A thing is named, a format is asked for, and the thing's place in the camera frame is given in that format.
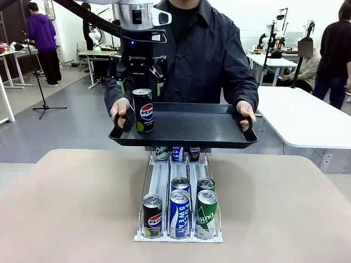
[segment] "microphone stand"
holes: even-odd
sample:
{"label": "microphone stand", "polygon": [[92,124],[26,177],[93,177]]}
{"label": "microphone stand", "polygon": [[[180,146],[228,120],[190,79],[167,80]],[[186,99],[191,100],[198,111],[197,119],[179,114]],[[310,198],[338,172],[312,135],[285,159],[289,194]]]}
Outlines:
{"label": "microphone stand", "polygon": [[[312,32],[312,29],[314,29],[314,26],[315,26],[314,22],[311,21],[311,23],[309,24],[309,27],[308,27],[308,29],[307,29],[307,35],[306,35],[306,37],[302,38],[301,41],[303,41],[304,39],[309,38],[309,36],[311,35],[311,32]],[[300,72],[300,68],[301,68],[301,65],[302,65],[302,61],[303,61],[303,57],[301,56],[301,57],[299,58],[299,60],[298,60],[298,64],[297,64],[297,67],[296,67],[296,70],[295,70],[294,79],[293,79],[292,84],[291,84],[291,87],[290,87],[290,88],[292,88],[292,89],[295,88],[296,81],[297,81],[297,77],[298,77],[298,74],[299,74],[299,72]]]}
{"label": "microphone stand", "polygon": [[[27,41],[27,33],[22,31],[23,35],[25,36],[25,39]],[[28,51],[29,51],[29,56],[32,58],[32,62],[33,62],[33,66],[34,66],[34,70],[35,70],[35,76],[37,78],[37,82],[38,82],[38,85],[39,85],[39,90],[40,90],[40,93],[41,93],[41,96],[42,96],[42,99],[43,99],[43,105],[42,107],[40,108],[33,108],[33,110],[43,110],[42,114],[40,115],[39,119],[42,119],[44,114],[46,113],[47,110],[50,110],[50,109],[61,109],[61,110],[65,110],[67,109],[67,107],[55,107],[55,108],[51,108],[49,107],[47,104],[46,104],[46,101],[45,101],[45,97],[44,97],[44,94],[43,94],[43,90],[42,90],[42,86],[40,84],[40,81],[39,81],[39,78],[38,78],[38,74],[37,74],[37,64],[34,60],[34,56],[32,54],[32,51],[29,47],[29,41],[27,41],[27,46],[28,46]]]}

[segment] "blue can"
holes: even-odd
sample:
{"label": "blue can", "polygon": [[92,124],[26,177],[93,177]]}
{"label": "blue can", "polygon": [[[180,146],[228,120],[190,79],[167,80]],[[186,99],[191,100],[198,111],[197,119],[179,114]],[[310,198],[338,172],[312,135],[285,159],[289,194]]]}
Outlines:
{"label": "blue can", "polygon": [[172,148],[172,161],[182,162],[184,159],[184,148],[183,147],[173,147]]}
{"label": "blue can", "polygon": [[181,189],[189,193],[189,180],[184,177],[176,177],[171,181],[171,191]]}
{"label": "blue can", "polygon": [[189,194],[184,190],[174,190],[169,198],[171,237],[176,239],[185,238],[188,232],[189,222]]}

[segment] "tripod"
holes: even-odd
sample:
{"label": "tripod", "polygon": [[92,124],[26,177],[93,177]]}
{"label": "tripod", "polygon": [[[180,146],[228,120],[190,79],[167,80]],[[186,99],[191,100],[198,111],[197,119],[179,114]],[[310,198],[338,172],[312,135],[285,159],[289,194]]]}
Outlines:
{"label": "tripod", "polygon": [[[25,36],[26,41],[27,41],[27,33],[24,32],[24,31],[22,31],[22,33]],[[46,104],[45,97],[44,97],[43,90],[42,90],[42,86],[40,85],[40,81],[39,81],[38,74],[37,74],[37,64],[35,62],[34,56],[32,55],[32,51],[31,51],[31,49],[29,47],[29,41],[27,41],[27,46],[28,46],[29,55],[32,58],[32,62],[33,62],[34,70],[35,70],[35,76],[37,78],[37,82],[38,82],[38,85],[39,85],[39,90],[40,90],[40,93],[42,95],[42,99],[43,99],[43,103],[44,103],[42,105],[42,107],[40,107],[40,108],[33,108],[33,110],[43,110],[42,114],[39,117],[39,119],[42,119],[47,110],[50,110],[50,109],[65,110],[65,109],[67,109],[67,107],[54,107],[54,108],[51,108],[51,107],[49,107],[49,105]]]}

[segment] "table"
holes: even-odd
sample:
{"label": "table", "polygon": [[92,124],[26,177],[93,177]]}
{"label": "table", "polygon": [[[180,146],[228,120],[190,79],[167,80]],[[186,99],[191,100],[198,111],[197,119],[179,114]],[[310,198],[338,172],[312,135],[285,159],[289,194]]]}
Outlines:
{"label": "table", "polygon": [[92,66],[90,65],[90,62],[91,61],[108,61],[109,56],[116,53],[117,53],[116,51],[93,51],[93,50],[79,52],[78,56],[86,56],[88,58],[90,79],[92,81],[92,85],[90,85],[88,89],[92,89],[97,85],[97,83],[94,83]]}
{"label": "table", "polygon": [[[40,64],[40,61],[39,61],[39,58],[38,58],[38,49],[31,49],[31,53],[32,53],[32,55],[35,55],[37,57],[37,61],[39,63],[40,69],[41,69],[41,71],[43,71],[42,65]],[[15,58],[15,63],[16,63],[18,75],[19,75],[19,78],[21,80],[21,84],[14,84],[14,85],[34,87],[33,84],[26,84],[24,82],[23,75],[22,75],[22,70],[21,70],[20,64],[18,63],[18,58],[24,58],[26,56],[30,56],[29,51],[28,50],[27,51],[17,51],[16,53],[13,53],[13,56]]]}
{"label": "table", "polygon": [[2,100],[5,104],[5,109],[7,112],[7,117],[5,119],[0,119],[0,124],[7,122],[7,121],[14,122],[15,117],[13,115],[9,99],[7,98],[6,90],[5,90],[4,84],[2,82],[1,76],[0,76],[0,94],[1,94]]}
{"label": "table", "polygon": [[283,53],[283,59],[293,61],[293,62],[298,62],[300,57],[297,54],[294,53]]}
{"label": "table", "polygon": [[299,88],[261,86],[258,95],[258,111],[284,143],[326,149],[319,164],[322,171],[332,158],[329,149],[351,149],[351,117],[346,113]]}
{"label": "table", "polygon": [[[265,60],[265,55],[257,55],[257,54],[247,54],[246,55],[250,59],[250,63],[253,66],[253,72],[256,81],[262,85],[262,80],[263,80],[263,65],[264,65],[264,60]],[[295,64],[292,61],[288,61],[286,59],[267,59],[267,66],[268,68],[275,68],[275,70],[272,70],[274,73],[274,80],[272,83],[272,86],[276,86],[276,82],[278,80],[278,76],[281,75],[284,72],[285,68],[288,67],[297,67],[297,64]]]}
{"label": "table", "polygon": [[223,243],[133,241],[148,153],[55,150],[0,198],[0,262],[349,263],[351,204],[311,161],[209,157]]}
{"label": "table", "polygon": [[7,55],[10,55],[10,54],[15,54],[17,51],[7,51],[6,53],[2,53],[0,54],[0,60],[4,61],[4,66],[5,66],[5,71],[6,71],[6,75],[7,75],[7,79],[8,79],[8,82],[10,84],[10,86],[4,86],[5,88],[12,88],[12,89],[24,89],[23,86],[15,86],[12,82],[12,77],[11,77],[11,74],[10,74],[10,71],[9,71],[9,67],[7,65],[7,62],[6,62],[6,56]]}

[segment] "black tray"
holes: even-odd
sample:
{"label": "black tray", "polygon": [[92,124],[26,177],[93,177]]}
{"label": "black tray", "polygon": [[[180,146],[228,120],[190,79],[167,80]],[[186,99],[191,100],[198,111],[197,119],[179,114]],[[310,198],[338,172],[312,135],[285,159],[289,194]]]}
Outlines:
{"label": "black tray", "polygon": [[153,103],[154,130],[129,133],[114,127],[110,138],[123,146],[179,146],[244,149],[257,142],[252,130],[243,132],[232,105]]}

